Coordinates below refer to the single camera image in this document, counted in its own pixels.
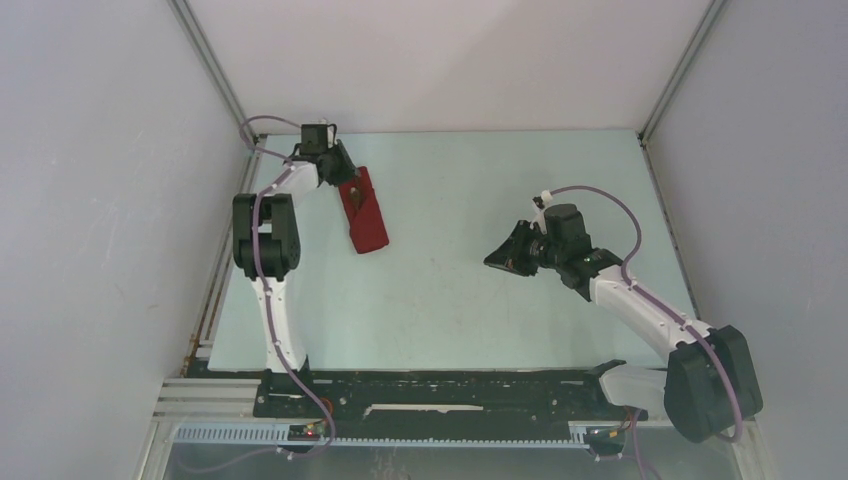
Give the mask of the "red cloth napkin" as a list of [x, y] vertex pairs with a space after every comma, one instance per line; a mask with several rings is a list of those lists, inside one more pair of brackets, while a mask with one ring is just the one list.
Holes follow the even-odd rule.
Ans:
[[[345, 216], [349, 225], [349, 236], [354, 250], [358, 254], [375, 252], [389, 245], [390, 240], [380, 210], [368, 169], [358, 167], [359, 175], [338, 187]], [[349, 191], [358, 187], [365, 196], [362, 209], [354, 212], [349, 199]]]

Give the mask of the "brown wooden spoon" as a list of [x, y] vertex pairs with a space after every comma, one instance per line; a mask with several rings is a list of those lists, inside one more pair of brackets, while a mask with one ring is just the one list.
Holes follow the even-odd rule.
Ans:
[[354, 212], [359, 212], [365, 201], [363, 192], [358, 187], [352, 187], [349, 191], [349, 199]]

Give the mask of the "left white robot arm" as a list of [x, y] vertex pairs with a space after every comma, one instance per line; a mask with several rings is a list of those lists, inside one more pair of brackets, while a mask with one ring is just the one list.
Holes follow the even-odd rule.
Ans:
[[290, 276], [302, 252], [296, 207], [321, 185], [339, 186], [357, 176], [342, 141], [332, 141], [320, 153], [307, 152], [301, 141], [273, 181], [233, 198], [233, 259], [258, 300], [265, 367], [275, 373], [299, 372], [308, 361], [288, 306]]

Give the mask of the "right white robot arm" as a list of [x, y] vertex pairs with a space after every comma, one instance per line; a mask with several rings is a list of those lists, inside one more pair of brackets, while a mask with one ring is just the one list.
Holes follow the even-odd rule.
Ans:
[[521, 277], [541, 269], [614, 314], [650, 346], [660, 370], [612, 362], [581, 392], [585, 411], [606, 418], [621, 407], [662, 414], [687, 440], [740, 441], [744, 423], [763, 407], [745, 336], [686, 317], [628, 275], [624, 263], [592, 245], [584, 228], [544, 232], [518, 222], [484, 259], [486, 266]]

